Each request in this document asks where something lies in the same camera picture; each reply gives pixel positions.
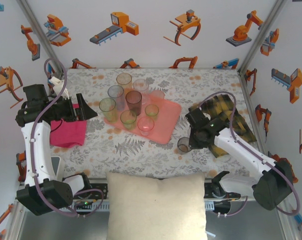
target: gray patterned surface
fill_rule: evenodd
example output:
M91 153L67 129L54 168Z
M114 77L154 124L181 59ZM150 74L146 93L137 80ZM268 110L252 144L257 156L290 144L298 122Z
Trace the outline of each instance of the gray patterned surface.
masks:
M147 79L150 90L165 92L165 98L182 106L181 115L168 144L161 145L146 138L105 124L99 101L108 97L107 90L116 84L120 73L132 80ZM87 123L85 143L73 148L51 147L52 154L65 163L65 177L84 171L90 178L105 178L106 171L153 178L168 178L205 172L208 178L223 170L247 176L249 172L230 155L215 158L207 149L177 153L177 142L188 137L189 125L184 117L188 108L217 91L234 93L237 109L251 122L237 72L218 69L69 69L67 89L73 101L82 93L98 117Z

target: pink plastic cup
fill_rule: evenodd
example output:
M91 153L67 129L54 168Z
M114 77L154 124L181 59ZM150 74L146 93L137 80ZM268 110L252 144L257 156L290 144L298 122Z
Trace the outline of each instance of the pink plastic cup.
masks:
M146 137L155 127L155 122L152 118L144 116L137 122L137 127L139 128L141 135Z

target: dark cup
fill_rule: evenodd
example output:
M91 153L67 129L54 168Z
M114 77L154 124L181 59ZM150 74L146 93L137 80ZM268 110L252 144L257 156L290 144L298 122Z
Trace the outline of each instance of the dark cup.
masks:
M129 109L139 116L142 108L142 94L138 91L129 91L125 96L125 100Z

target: black plaid cloth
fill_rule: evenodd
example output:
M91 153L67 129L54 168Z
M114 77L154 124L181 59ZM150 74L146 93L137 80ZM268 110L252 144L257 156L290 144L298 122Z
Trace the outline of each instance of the black plaid cloth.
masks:
M233 106L234 104L228 94L220 94L205 101L202 104L201 109L203 113L210 115L211 120L220 118L222 121L227 122L227 120L230 120ZM238 134L247 143L257 141L255 135L246 123L246 120L238 113L237 109L235 109L232 126L236 134ZM208 148L216 158L228 154L226 151L214 144L209 145Z

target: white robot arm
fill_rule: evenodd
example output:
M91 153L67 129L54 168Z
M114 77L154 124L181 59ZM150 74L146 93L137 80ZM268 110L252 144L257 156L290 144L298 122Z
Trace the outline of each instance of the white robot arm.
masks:
M292 192L293 176L287 162L275 162L235 132L231 132L229 124L218 117L209 120L199 108L191 110L185 117L191 126L189 146L192 149L207 148L214 144L237 159L250 172L248 177L233 175L228 171L219 173L212 179L213 194L216 197L238 193L254 197L262 207L272 210ZM277 171L287 178L291 186Z
M76 95L79 104L79 108L76 109L73 108L72 101L68 96L65 96L65 99L61 97L42 115L35 126L32 139L32 128L35 120L40 112L50 104L50 101L42 84L26 86L23 91L26 94L27 102L22 105L15 120L21 127L25 141L26 178L25 188L16 192L16 198L38 216L52 211L48 203L57 209L68 207L72 204L73 196L76 193L91 188L89 179L84 173L67 177L64 180L59 171L55 173L50 154L51 121L84 121L96 117L98 114L86 104L80 93ZM31 158L31 143L33 143L34 164ZM59 164L60 169L64 169L62 159L60 159ZM45 197L44 200L48 203L39 197L38 191L42 192Z

